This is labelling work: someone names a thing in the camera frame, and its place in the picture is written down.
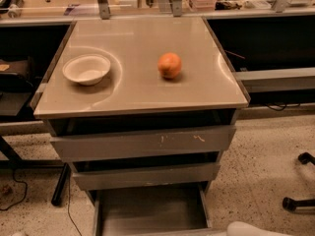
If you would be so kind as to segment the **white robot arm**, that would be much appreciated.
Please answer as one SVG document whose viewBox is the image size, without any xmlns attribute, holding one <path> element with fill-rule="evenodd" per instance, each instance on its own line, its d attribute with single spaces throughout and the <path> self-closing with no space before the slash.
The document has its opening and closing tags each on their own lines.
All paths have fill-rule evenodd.
<svg viewBox="0 0 315 236">
<path fill-rule="evenodd" d="M 291 236 L 291 235 L 264 230 L 241 221 L 234 221 L 227 226 L 224 232 L 216 233 L 214 236 Z"/>
</svg>

